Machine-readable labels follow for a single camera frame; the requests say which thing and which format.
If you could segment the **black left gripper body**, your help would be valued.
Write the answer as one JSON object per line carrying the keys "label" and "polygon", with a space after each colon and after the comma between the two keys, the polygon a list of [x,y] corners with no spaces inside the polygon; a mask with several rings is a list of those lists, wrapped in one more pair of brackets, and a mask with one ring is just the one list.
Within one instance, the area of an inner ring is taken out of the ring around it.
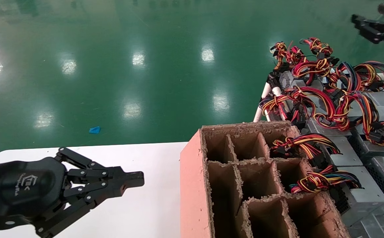
{"label": "black left gripper body", "polygon": [[0,164],[0,230],[50,218],[63,208],[66,166],[48,157]]}

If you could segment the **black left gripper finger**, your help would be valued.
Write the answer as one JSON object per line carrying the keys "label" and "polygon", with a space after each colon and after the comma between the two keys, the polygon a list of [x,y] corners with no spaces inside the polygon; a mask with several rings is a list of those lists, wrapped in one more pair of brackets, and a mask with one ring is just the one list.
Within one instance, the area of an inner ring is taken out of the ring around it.
{"label": "black left gripper finger", "polygon": [[36,233],[41,238],[54,238],[106,199],[121,197],[126,189],[141,187],[144,184],[144,179],[109,179],[86,185],[83,193],[74,195],[75,201],[70,201],[67,209],[48,220],[35,222]]}
{"label": "black left gripper finger", "polygon": [[65,173],[72,182],[98,182],[111,179],[127,182],[145,181],[145,175],[141,171],[126,172],[121,166],[103,166],[66,147],[59,148],[55,160],[75,167]]}

